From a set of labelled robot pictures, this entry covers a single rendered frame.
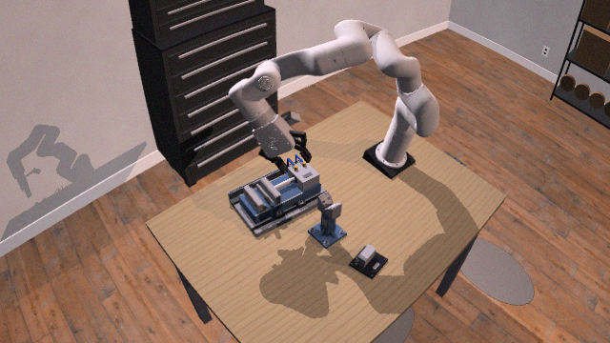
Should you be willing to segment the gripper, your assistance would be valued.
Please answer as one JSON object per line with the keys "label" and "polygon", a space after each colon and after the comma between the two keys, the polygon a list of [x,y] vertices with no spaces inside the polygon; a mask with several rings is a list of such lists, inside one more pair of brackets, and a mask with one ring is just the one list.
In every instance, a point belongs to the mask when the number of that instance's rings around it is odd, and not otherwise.
{"label": "gripper", "polygon": [[[262,149],[259,155],[275,163],[281,172],[285,172],[287,165],[279,156],[280,154],[296,149],[300,151],[300,155],[306,163],[310,163],[312,159],[306,148],[306,132],[294,131],[278,114],[275,114],[274,118],[263,127],[253,130],[253,134]],[[298,140],[298,137],[301,138],[301,141]]]}

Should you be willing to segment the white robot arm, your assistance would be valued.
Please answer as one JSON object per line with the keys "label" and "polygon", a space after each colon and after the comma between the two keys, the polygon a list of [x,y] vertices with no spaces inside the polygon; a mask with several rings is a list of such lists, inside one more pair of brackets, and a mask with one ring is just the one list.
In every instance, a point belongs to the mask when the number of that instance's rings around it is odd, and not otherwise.
{"label": "white robot arm", "polygon": [[243,79],[230,89],[230,98],[247,125],[257,130],[275,116],[264,97],[275,93],[281,81],[299,75],[323,76],[365,63],[373,56],[378,68],[396,79],[398,93],[394,118],[384,142],[376,148],[376,157],[386,167],[402,167],[415,133],[431,136],[439,123],[439,104],[421,83],[419,61],[404,56],[390,32],[362,21],[338,23],[335,37],[334,41],[262,63],[249,80]]}

